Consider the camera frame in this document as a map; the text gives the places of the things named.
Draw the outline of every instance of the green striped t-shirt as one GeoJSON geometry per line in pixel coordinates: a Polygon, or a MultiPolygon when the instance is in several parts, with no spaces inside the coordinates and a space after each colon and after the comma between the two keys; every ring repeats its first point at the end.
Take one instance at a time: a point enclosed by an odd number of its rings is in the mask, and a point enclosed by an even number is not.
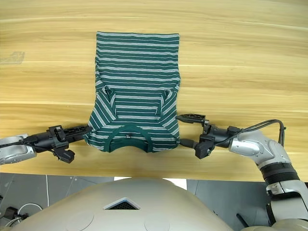
{"type": "Polygon", "coordinates": [[[95,106],[84,138],[101,151],[177,147],[179,34],[97,32],[95,106]]]}

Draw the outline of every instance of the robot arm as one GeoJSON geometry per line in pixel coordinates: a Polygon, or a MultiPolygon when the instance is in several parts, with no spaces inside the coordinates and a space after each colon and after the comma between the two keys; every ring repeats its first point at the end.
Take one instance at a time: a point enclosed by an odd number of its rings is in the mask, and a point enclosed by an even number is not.
{"type": "Polygon", "coordinates": [[[50,151],[59,160],[71,163],[75,154],[66,150],[69,143],[83,140],[83,135],[90,129],[88,126],[64,129],[57,125],[31,136],[22,134],[0,139],[0,165],[27,160],[44,151],[50,151]]]}
{"type": "Polygon", "coordinates": [[[267,213],[272,224],[288,218],[308,220],[308,189],[299,179],[282,146],[283,125],[279,143],[265,137],[261,131],[254,128],[255,126],[249,128],[253,128],[252,131],[236,127],[221,129],[205,120],[204,115],[192,114],[180,115],[178,120],[202,124],[204,130],[198,143],[192,140],[180,141],[183,146],[194,148],[198,158],[208,156],[215,146],[219,146],[249,157],[256,163],[267,184],[267,193],[271,197],[267,213]]]}

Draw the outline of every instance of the vent grille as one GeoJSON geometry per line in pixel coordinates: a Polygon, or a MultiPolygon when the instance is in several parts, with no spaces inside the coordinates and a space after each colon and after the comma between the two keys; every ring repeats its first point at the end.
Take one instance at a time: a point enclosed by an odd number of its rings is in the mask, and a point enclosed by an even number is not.
{"type": "Polygon", "coordinates": [[[140,207],[136,205],[134,202],[130,201],[127,197],[117,200],[107,206],[104,207],[105,210],[139,210],[140,207]]]}
{"type": "Polygon", "coordinates": [[[129,209],[129,210],[137,210],[133,205],[128,203],[127,201],[124,201],[122,203],[119,203],[118,205],[115,205],[109,209],[129,209]]]}

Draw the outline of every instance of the green collar trim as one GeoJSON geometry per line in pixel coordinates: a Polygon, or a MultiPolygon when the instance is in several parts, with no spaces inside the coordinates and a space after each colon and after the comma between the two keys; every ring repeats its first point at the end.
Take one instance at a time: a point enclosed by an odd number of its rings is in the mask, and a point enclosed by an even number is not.
{"type": "Polygon", "coordinates": [[[115,129],[110,136],[108,137],[108,139],[105,142],[104,145],[104,151],[105,152],[112,152],[117,148],[121,148],[124,146],[135,146],[137,148],[140,148],[142,150],[144,150],[145,152],[149,153],[153,150],[153,144],[151,141],[151,137],[150,135],[145,132],[144,130],[142,130],[141,128],[135,126],[135,125],[126,125],[120,128],[115,129]],[[144,141],[142,140],[138,140],[138,139],[134,139],[134,138],[121,138],[121,139],[117,139],[116,142],[111,144],[112,139],[120,132],[122,131],[134,131],[134,132],[140,132],[141,135],[148,141],[148,144],[146,144],[144,141]]]}

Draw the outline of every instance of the wooden table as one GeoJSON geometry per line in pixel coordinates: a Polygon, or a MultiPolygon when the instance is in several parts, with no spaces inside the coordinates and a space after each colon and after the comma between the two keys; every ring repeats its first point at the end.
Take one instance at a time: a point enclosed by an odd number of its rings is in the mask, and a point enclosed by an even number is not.
{"type": "MultiPolygon", "coordinates": [[[[307,12],[306,0],[3,0],[0,136],[88,122],[96,31],[180,33],[178,114],[205,114],[223,128],[281,119],[285,148],[308,181],[307,12]]],[[[277,125],[263,130],[278,137],[277,125]]],[[[201,131],[180,123],[182,138],[198,140],[201,131]]],[[[79,141],[70,149],[71,164],[40,153],[0,171],[262,180],[251,160],[220,148],[203,160],[184,147],[103,153],[79,141]]]]}

